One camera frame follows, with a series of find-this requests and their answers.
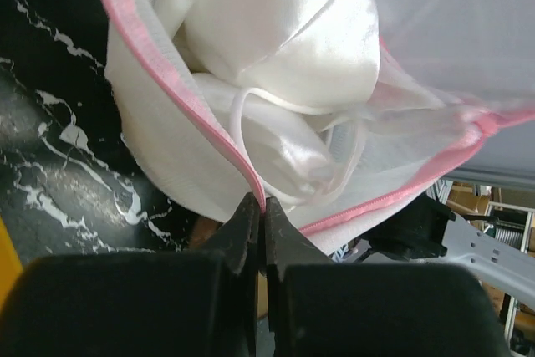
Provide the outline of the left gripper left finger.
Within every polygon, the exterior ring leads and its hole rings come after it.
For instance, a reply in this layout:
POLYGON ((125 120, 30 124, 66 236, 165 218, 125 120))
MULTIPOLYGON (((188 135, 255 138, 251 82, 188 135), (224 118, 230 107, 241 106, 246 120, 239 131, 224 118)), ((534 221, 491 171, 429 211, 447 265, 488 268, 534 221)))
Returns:
POLYGON ((255 355, 259 218, 246 195, 194 250, 33 261, 1 310, 2 355, 255 355))

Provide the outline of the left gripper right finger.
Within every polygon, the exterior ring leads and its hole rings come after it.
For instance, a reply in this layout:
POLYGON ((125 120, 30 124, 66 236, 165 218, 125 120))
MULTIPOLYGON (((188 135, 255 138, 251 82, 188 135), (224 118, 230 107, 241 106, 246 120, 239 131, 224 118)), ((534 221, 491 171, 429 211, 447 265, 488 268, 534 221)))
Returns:
POLYGON ((277 356, 507 356, 486 292, 442 262, 453 211, 426 196, 365 234, 362 263, 335 263, 270 198, 263 218, 277 356))

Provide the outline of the white mesh laundry bag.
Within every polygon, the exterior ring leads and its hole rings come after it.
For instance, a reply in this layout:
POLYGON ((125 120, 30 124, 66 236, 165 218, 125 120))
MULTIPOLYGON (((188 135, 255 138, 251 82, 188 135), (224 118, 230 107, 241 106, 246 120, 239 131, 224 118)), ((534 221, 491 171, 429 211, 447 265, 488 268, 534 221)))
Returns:
MULTIPOLYGON (((269 197, 195 84, 155 0, 101 0, 104 74, 126 144, 179 205, 227 221, 247 193, 269 197)), ((374 0, 380 70, 358 109, 367 136, 340 195, 289 221, 331 253, 468 161, 502 128, 534 117, 534 0, 374 0)))

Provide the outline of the white satin bra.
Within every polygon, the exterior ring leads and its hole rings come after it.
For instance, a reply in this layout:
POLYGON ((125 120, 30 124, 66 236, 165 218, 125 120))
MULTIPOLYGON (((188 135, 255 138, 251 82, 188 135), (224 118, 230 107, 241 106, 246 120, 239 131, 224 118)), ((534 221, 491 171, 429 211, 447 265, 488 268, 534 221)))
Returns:
POLYGON ((380 70, 375 0, 155 0, 155 11, 265 191, 292 207, 337 198, 380 70))

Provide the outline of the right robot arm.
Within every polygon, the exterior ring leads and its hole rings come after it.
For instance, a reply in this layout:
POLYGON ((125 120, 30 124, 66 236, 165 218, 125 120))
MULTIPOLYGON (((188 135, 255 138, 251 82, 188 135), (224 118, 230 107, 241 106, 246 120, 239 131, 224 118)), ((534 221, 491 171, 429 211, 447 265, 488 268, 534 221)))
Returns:
POLYGON ((424 194, 362 238, 373 252, 394 260, 461 265, 481 281, 534 305, 534 258, 477 230, 424 194))

